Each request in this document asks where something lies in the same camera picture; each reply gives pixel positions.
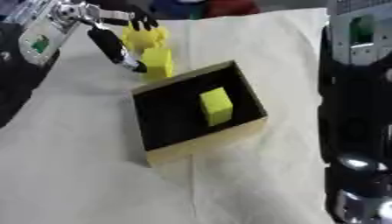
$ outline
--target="background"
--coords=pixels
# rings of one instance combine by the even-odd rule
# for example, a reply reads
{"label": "background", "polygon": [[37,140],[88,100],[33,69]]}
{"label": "background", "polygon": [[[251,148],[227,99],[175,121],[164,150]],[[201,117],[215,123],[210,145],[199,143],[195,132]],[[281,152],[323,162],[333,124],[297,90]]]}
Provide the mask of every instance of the background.
{"label": "background", "polygon": [[[145,10],[152,0],[128,0],[133,4],[137,4]],[[279,11],[279,10],[293,10],[303,8],[326,7],[326,0],[255,0],[259,5],[261,11]]]}

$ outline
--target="yellow cube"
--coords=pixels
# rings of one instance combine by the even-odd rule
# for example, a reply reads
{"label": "yellow cube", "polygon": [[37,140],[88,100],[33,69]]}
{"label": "yellow cube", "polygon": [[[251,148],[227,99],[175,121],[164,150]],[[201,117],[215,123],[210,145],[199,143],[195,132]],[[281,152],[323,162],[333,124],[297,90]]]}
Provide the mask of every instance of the yellow cube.
{"label": "yellow cube", "polygon": [[213,127],[232,119],[233,103],[223,87],[201,94],[200,99],[208,126]]}
{"label": "yellow cube", "polygon": [[172,51],[167,48],[149,48],[142,55],[142,62],[147,66],[143,76],[146,81],[158,81],[172,77]]}
{"label": "yellow cube", "polygon": [[130,51],[142,53],[147,48],[163,47],[169,36],[169,32],[163,27],[152,28],[151,31],[141,29],[135,31],[130,24],[122,31],[122,42]]}

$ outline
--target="table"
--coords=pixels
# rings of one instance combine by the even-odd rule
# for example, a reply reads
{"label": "table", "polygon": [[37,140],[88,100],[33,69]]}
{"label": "table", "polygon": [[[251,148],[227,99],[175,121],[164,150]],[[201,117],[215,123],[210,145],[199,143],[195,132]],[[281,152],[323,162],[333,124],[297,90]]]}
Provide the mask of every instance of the table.
{"label": "table", "polygon": [[2,224],[327,224],[317,73],[324,9],[168,21],[176,74],[237,60],[269,112],[264,131],[156,169],[130,89],[143,85],[72,36],[0,130]]}

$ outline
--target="yellow foam shape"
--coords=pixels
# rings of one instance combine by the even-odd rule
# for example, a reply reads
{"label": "yellow foam shape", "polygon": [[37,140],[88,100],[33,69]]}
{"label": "yellow foam shape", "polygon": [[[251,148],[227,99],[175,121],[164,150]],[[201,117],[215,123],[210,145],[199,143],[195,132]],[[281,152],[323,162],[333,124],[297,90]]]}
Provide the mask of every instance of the yellow foam shape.
{"label": "yellow foam shape", "polygon": [[223,87],[201,94],[200,99],[208,126],[212,127],[232,119],[233,103]]}
{"label": "yellow foam shape", "polygon": [[147,66],[143,75],[146,81],[158,81],[172,77],[172,50],[168,48],[149,48],[142,55],[142,62]]}
{"label": "yellow foam shape", "polygon": [[122,30],[122,42],[130,51],[143,52],[147,48],[163,47],[168,37],[169,31],[163,26],[152,28],[151,31],[135,31],[132,24],[129,24]]}

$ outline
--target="yellow block in hand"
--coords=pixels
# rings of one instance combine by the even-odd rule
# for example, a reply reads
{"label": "yellow block in hand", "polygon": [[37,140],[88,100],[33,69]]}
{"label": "yellow block in hand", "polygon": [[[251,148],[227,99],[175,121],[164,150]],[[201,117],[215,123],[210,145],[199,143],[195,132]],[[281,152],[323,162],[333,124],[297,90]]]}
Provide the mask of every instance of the yellow block in hand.
{"label": "yellow block in hand", "polygon": [[232,119],[233,103],[223,87],[201,94],[200,99],[208,126],[212,127]]}
{"label": "yellow block in hand", "polygon": [[172,77],[172,51],[168,48],[149,48],[142,55],[142,62],[147,66],[144,75],[146,81],[158,81]]}
{"label": "yellow block in hand", "polygon": [[152,28],[151,31],[135,31],[132,24],[129,24],[122,31],[122,42],[128,50],[142,53],[147,48],[165,46],[168,36],[169,32],[163,26]]}

